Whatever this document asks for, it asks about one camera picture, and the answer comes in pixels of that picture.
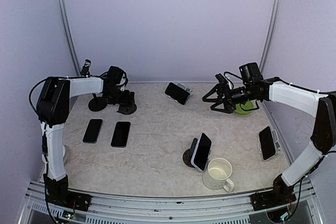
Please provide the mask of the black folding phone stand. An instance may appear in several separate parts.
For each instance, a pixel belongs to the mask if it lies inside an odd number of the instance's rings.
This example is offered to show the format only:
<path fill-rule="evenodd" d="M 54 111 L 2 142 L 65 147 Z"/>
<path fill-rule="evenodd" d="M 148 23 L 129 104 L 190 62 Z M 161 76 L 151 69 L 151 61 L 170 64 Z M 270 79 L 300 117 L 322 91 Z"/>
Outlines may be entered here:
<path fill-rule="evenodd" d="M 137 110 L 137 105 L 134 103 L 131 105 L 119 105 L 117 112 L 120 114 L 124 114 L 124 115 L 131 115 L 136 110 Z"/>

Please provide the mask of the black pole phone stand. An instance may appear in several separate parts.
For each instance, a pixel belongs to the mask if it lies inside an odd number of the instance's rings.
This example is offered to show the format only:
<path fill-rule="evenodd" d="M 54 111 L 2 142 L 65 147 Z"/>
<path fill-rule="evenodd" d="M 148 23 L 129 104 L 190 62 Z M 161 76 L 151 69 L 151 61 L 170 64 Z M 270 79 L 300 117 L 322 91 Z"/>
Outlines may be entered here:
<path fill-rule="evenodd" d="M 91 61 L 86 59 L 80 74 L 84 77 L 90 77 L 89 68 L 91 66 Z M 92 94 L 93 98 L 90 100 L 88 104 L 88 108 L 92 112 L 102 111 L 107 106 L 107 101 L 103 97 L 98 97 L 95 93 Z"/>

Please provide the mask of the black phone dark case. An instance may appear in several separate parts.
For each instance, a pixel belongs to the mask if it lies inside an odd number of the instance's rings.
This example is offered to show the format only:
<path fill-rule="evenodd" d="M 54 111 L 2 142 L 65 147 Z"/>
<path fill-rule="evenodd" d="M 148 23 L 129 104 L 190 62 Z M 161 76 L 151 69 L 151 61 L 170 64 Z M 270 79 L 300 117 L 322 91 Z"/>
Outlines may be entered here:
<path fill-rule="evenodd" d="M 112 147 L 125 148 L 127 146 L 130 122 L 119 121 L 115 125 L 114 133 L 111 140 Z"/>

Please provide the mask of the teal-cased phone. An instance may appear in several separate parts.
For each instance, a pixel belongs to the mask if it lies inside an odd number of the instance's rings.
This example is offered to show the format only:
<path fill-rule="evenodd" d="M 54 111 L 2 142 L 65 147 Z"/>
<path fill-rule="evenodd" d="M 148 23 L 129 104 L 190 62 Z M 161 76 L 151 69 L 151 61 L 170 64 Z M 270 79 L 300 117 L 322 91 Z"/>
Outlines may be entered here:
<path fill-rule="evenodd" d="M 102 119 L 91 119 L 89 121 L 82 140 L 84 143 L 94 144 L 97 142 L 102 122 Z"/>

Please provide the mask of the purple-cased phone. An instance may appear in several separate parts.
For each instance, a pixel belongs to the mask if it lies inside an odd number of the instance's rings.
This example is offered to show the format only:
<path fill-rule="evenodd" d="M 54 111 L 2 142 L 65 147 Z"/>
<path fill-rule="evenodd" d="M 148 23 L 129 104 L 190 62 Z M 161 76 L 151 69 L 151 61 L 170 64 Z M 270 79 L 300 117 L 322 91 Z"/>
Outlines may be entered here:
<path fill-rule="evenodd" d="M 200 172 L 204 172 L 208 163 L 208 158 L 211 153 L 212 141 L 205 134 L 201 133 L 197 139 L 193 155 L 191 157 L 191 164 Z"/>

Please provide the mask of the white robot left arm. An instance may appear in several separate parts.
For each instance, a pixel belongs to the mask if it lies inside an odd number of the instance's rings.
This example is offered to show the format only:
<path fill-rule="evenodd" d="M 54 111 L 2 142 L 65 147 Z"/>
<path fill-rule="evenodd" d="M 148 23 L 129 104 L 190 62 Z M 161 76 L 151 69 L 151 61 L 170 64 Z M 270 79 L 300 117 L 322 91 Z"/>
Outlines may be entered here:
<path fill-rule="evenodd" d="M 68 190 L 68 176 L 64 167 L 62 144 L 65 122 L 70 112 L 70 99 L 92 94 L 95 110 L 103 110 L 108 104 L 118 105 L 118 113 L 130 115 L 137 109 L 135 93 L 127 90 L 128 76 L 119 67 L 111 66 L 100 76 L 93 76 L 83 67 L 81 77 L 48 77 L 44 79 L 35 113 L 43 134 L 43 155 L 46 173 L 44 183 L 51 188 L 53 197 L 66 206 L 73 201 Z"/>

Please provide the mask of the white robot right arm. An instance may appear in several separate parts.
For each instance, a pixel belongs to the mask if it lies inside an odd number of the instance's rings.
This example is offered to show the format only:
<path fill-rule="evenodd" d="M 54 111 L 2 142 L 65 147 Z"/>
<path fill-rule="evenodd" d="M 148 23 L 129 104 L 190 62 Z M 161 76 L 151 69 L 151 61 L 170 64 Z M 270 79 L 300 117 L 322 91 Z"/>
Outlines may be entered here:
<path fill-rule="evenodd" d="M 274 103 L 282 106 L 268 106 L 279 133 L 293 162 L 279 175 L 269 192 L 273 205 L 281 204 L 289 196 L 289 191 L 335 146 L 335 92 L 320 92 L 285 82 L 279 77 L 263 78 L 257 63 L 247 63 L 239 67 L 238 78 L 243 86 L 230 88 L 223 73 L 215 77 L 218 81 L 202 100 L 211 103 L 212 111 L 232 114 L 238 104 L 247 101 Z"/>

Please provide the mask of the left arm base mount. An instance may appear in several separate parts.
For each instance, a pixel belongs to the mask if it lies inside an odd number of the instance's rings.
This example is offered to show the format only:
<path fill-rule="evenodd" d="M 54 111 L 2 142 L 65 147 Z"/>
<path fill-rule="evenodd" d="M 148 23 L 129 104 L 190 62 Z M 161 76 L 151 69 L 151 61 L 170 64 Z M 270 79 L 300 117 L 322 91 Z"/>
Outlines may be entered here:
<path fill-rule="evenodd" d="M 68 191 L 65 199 L 47 194 L 47 201 L 57 206 L 87 212 L 91 203 L 91 195 Z"/>

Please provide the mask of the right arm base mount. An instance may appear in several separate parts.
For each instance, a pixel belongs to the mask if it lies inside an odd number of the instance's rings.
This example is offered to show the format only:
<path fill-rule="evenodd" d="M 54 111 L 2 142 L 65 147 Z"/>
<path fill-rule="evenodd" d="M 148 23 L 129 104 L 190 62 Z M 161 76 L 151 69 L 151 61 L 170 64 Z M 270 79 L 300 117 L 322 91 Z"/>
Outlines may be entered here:
<path fill-rule="evenodd" d="M 294 193 L 280 195 L 270 190 L 254 193 L 250 196 L 250 199 L 254 211 L 259 211 L 296 201 L 296 196 Z"/>

